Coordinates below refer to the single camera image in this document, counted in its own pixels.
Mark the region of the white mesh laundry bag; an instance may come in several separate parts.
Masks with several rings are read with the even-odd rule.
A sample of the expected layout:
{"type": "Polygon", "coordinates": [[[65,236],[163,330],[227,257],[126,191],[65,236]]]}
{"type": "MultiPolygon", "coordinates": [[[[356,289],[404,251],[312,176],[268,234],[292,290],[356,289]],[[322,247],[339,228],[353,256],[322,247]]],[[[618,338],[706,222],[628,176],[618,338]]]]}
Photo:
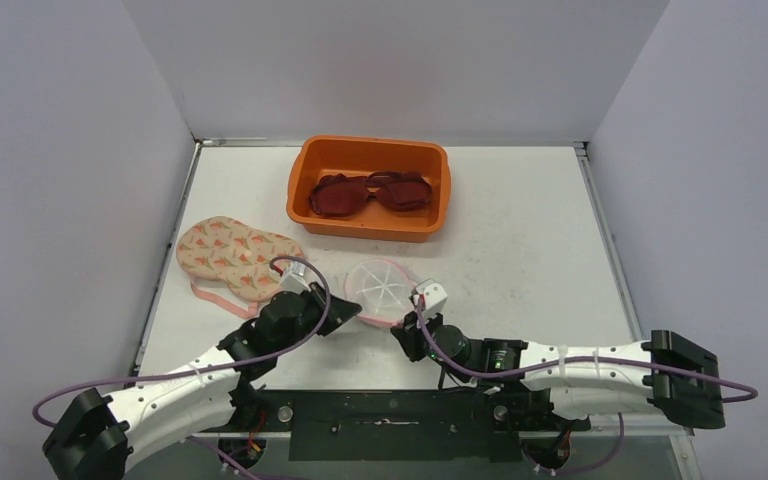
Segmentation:
{"type": "Polygon", "coordinates": [[[344,277],[344,298],[359,304],[358,318],[370,325],[400,325],[412,310],[411,291],[420,277],[407,267],[386,258],[359,262],[344,277]]]}

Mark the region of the dark red bra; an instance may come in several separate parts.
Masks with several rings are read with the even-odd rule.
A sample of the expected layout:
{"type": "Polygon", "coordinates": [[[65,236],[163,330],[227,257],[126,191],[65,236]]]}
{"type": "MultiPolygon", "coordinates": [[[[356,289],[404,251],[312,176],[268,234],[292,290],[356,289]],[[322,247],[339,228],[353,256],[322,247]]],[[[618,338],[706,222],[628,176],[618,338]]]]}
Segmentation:
{"type": "Polygon", "coordinates": [[[396,212],[415,211],[429,205],[432,196],[432,186],[418,172],[381,171],[367,176],[324,176],[308,202],[317,215],[348,217],[371,201],[396,212]]]}

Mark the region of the orange plastic tub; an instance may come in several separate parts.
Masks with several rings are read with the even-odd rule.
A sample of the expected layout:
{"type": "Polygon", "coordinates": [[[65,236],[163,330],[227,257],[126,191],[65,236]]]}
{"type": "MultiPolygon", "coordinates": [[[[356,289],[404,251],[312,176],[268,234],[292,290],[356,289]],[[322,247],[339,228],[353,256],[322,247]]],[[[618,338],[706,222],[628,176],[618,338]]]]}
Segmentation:
{"type": "Polygon", "coordinates": [[[442,228],[450,196],[439,145],[320,135],[295,160],[286,211],[315,234],[425,242],[442,228]]]}

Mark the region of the floral padded bra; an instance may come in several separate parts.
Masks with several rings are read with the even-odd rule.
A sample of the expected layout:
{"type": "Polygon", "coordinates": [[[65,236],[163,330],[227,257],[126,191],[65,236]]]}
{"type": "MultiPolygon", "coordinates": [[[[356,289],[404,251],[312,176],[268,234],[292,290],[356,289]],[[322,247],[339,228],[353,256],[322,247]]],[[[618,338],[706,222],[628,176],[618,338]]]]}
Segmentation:
{"type": "Polygon", "coordinates": [[[280,290],[287,256],[303,258],[301,244],[227,216],[197,222],[175,247],[193,294],[241,319],[254,317],[258,306],[280,290]],[[277,256],[282,259],[271,265],[277,256]]]}

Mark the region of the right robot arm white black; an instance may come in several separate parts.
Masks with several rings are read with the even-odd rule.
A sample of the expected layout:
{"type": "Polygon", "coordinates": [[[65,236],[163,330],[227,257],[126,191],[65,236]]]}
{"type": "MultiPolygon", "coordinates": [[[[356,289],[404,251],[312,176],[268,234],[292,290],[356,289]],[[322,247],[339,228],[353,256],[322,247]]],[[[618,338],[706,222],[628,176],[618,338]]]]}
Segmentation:
{"type": "Polygon", "coordinates": [[[416,313],[390,330],[412,362],[430,359],[461,381],[527,393],[537,428],[615,413],[661,414],[692,429],[725,426],[715,354],[669,330],[624,345],[571,347],[524,340],[471,339],[442,314],[416,313]]]}

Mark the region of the aluminium front rail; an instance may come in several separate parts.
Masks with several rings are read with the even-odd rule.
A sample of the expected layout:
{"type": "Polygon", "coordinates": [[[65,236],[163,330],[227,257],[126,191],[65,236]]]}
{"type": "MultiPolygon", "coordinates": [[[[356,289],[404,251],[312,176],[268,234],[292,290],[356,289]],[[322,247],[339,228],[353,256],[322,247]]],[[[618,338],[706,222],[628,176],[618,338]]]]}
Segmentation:
{"type": "Polygon", "coordinates": [[[236,400],[228,393],[200,390],[192,396],[156,393],[146,387],[106,396],[115,421],[127,427],[133,442],[152,437],[176,441],[187,434],[241,436],[248,432],[298,435],[305,428],[338,434],[353,427],[387,430],[423,429],[480,436],[514,432],[523,438],[549,438],[562,428],[588,436],[624,432],[628,436],[679,432],[666,419],[626,412],[592,414],[564,420],[543,412],[537,394],[477,393],[471,389],[402,391],[249,392],[236,400]]]}

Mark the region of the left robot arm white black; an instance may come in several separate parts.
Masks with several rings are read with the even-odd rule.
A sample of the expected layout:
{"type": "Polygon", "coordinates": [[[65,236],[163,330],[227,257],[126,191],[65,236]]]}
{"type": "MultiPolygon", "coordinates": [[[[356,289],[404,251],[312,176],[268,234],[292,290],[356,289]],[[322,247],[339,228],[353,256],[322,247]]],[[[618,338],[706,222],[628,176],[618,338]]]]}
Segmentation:
{"type": "Polygon", "coordinates": [[[331,296],[317,283],[280,292],[188,364],[157,380],[77,395],[42,450],[59,479],[120,479],[143,459],[205,430],[242,431],[265,418],[252,383],[278,356],[314,334],[325,336],[357,316],[361,305],[331,296]]]}

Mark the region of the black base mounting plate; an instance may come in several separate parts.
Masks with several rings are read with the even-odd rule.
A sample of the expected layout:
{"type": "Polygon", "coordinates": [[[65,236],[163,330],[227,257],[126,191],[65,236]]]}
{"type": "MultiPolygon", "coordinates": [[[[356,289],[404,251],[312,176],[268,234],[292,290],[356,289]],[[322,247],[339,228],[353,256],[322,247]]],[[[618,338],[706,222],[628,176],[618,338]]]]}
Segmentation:
{"type": "Polygon", "coordinates": [[[470,388],[401,391],[264,390],[213,428],[222,439],[289,440],[292,461],[517,462],[589,420],[549,412],[547,395],[470,388]]]}

